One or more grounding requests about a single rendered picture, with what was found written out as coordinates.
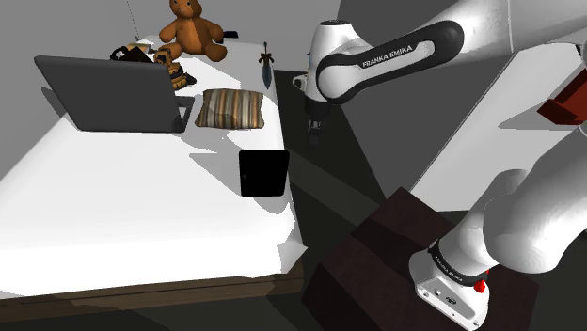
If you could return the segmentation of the dagger with brown hilt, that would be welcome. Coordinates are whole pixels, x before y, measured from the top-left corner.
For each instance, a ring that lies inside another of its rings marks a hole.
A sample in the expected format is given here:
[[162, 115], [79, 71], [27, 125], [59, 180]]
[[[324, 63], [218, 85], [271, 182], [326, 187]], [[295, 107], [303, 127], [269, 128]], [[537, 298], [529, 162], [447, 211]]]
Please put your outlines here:
[[267, 89], [270, 88], [273, 81], [273, 68], [275, 62], [273, 55], [267, 50], [267, 42], [263, 44], [264, 52], [260, 53], [258, 62], [262, 65], [262, 81]]

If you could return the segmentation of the black tablet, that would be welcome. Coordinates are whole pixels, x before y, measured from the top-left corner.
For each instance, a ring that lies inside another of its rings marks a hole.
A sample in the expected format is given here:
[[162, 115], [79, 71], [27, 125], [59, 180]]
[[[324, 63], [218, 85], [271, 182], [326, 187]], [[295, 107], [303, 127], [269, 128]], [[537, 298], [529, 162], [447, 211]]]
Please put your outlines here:
[[287, 150], [240, 150], [242, 197], [280, 197], [285, 192], [290, 153]]

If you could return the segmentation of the striped brown pillow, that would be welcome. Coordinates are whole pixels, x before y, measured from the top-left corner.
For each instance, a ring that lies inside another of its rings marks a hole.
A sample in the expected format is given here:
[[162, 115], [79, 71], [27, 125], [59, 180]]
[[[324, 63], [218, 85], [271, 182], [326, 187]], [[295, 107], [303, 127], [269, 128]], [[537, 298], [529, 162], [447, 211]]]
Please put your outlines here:
[[264, 127], [262, 100], [263, 94], [257, 91], [206, 89], [195, 124], [227, 130], [261, 129]]

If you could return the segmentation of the yellow and black toy figure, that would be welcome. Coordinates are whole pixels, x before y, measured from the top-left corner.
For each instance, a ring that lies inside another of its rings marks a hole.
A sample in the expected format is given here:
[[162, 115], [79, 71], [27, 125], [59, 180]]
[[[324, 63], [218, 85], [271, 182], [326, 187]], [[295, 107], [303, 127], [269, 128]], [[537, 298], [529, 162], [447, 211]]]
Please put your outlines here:
[[195, 77], [183, 70], [180, 63], [171, 60], [171, 51], [168, 49], [155, 52], [153, 55], [153, 61], [167, 67], [174, 90], [180, 90], [184, 87], [192, 86], [197, 82]]

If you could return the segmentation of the brown teddy bear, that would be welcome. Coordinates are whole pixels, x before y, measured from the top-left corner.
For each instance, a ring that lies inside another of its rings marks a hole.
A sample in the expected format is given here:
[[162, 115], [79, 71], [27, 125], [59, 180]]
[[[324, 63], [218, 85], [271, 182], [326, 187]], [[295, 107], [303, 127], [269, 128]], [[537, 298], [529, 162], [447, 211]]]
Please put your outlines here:
[[222, 44], [224, 30], [218, 24], [201, 17], [202, 7], [198, 0], [169, 0], [169, 7], [176, 19], [159, 33], [165, 51], [174, 61], [182, 53], [206, 55], [211, 61], [223, 60], [228, 50]]

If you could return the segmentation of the white furniture with red box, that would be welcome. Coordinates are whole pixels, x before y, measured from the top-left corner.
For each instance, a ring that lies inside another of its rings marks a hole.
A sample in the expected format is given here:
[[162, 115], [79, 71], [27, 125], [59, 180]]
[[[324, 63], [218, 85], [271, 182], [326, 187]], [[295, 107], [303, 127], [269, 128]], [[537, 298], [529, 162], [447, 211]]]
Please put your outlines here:
[[468, 210], [495, 176], [529, 169], [573, 130], [537, 113], [584, 68], [568, 43], [514, 55], [420, 177], [411, 194], [436, 211]]

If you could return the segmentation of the dark maroon robot stand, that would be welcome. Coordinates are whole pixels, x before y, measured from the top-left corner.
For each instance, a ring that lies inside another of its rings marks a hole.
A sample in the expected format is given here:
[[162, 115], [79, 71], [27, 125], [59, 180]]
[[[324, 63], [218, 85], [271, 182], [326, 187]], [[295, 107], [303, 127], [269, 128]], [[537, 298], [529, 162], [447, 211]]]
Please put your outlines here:
[[416, 295], [408, 272], [452, 227], [398, 188], [320, 261], [303, 304], [324, 331], [465, 331]]

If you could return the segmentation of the black handbag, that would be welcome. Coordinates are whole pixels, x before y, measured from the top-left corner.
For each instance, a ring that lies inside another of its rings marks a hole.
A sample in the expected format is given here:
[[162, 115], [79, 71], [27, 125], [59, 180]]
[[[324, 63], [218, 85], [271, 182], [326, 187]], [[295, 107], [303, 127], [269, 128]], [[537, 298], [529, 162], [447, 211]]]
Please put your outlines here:
[[138, 47], [131, 49], [121, 46], [110, 55], [111, 60], [152, 63], [152, 60]]

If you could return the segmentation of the dark grey open laptop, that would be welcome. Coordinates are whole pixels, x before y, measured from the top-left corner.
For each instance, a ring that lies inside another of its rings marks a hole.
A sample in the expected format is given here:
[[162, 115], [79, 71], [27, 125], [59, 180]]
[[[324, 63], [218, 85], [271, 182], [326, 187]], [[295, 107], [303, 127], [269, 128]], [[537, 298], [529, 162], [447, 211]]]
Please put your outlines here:
[[34, 62], [84, 132], [185, 131], [195, 99], [178, 96], [160, 64], [37, 55]]

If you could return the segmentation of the white bed with wooden frame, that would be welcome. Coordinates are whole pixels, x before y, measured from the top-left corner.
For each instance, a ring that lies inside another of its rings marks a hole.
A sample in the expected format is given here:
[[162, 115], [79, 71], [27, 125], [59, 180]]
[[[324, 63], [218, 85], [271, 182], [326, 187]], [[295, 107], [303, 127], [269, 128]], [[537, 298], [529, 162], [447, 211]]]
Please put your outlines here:
[[[67, 112], [0, 179], [0, 329], [10, 322], [296, 293], [292, 196], [242, 197], [240, 150], [284, 146], [255, 44], [188, 56], [180, 134], [91, 133]], [[206, 89], [263, 94], [261, 129], [198, 127]]]

